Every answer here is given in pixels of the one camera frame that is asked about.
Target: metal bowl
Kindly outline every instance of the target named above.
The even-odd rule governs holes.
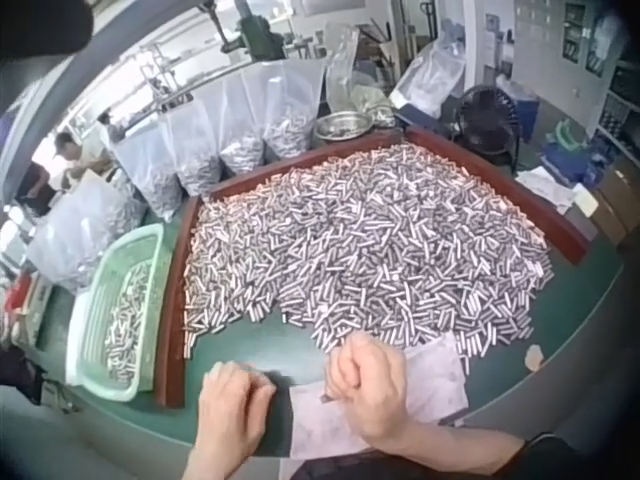
[[[373,127],[373,120],[364,113],[332,113],[316,121],[316,135],[329,142],[352,140],[367,133]]]

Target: person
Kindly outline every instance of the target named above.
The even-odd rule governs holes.
[[[42,165],[30,161],[27,173],[18,186],[16,201],[36,217],[44,217],[49,213],[49,204],[56,195],[55,189],[49,185],[49,179],[49,172]]]
[[[79,180],[87,170],[92,170],[97,175],[103,175],[114,167],[113,159],[107,149],[103,149],[95,155],[88,148],[76,143],[68,132],[58,133],[54,139],[54,145],[56,154],[70,164],[62,177],[61,184],[64,189],[71,186],[71,180]]]
[[[111,114],[106,110],[98,117],[98,123],[102,125],[100,130],[100,140],[107,150],[112,150],[116,143],[124,140],[124,129],[117,127],[111,123]]]
[[[586,478],[581,457],[551,435],[525,442],[498,431],[412,420],[406,382],[400,351],[364,332],[351,334],[331,352],[326,393],[343,404],[351,429],[384,455],[367,454],[338,467],[334,462],[333,468],[324,460],[308,461],[293,479]],[[264,375],[233,362],[216,363],[203,380],[183,480],[229,478],[255,452],[274,392]],[[323,461],[323,468],[313,468]]]

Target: clear plastic bag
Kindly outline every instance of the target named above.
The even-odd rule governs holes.
[[[169,222],[182,203],[182,189],[160,125],[138,130],[114,145],[114,153],[151,210]]]
[[[420,51],[389,98],[396,108],[410,103],[439,118],[440,107],[462,77],[464,67],[464,46],[439,38]]]
[[[264,141],[278,158],[309,150],[323,77],[321,60],[265,62],[243,73]]]
[[[249,105],[240,73],[225,75],[203,87],[202,98],[216,132],[220,159],[234,174],[264,163],[264,142]]]
[[[359,36],[357,28],[343,23],[328,22],[324,29],[327,103],[333,113],[356,110],[351,101],[351,77]]]
[[[170,110],[162,132],[180,183],[192,197],[207,195],[220,181],[220,159],[204,104],[193,100]]]
[[[27,257],[45,277],[77,292],[91,284],[106,249],[137,228],[146,206],[88,171],[40,223]]]

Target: hand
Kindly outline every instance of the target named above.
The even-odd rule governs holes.
[[[343,402],[351,429],[382,451],[409,424],[404,354],[364,332],[334,348],[326,367],[327,395]]]
[[[204,376],[191,474],[185,478],[229,478],[260,443],[275,391],[262,374],[234,362],[216,363]]]

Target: machine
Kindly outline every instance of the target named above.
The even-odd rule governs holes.
[[[282,35],[273,33],[269,21],[259,15],[253,15],[246,0],[235,0],[235,6],[240,13],[238,30],[240,36],[229,41],[224,34],[220,19],[216,14],[216,2],[209,0],[198,6],[198,9],[209,15],[222,39],[222,53],[228,54],[240,48],[246,48],[254,62],[281,60],[286,58]]]

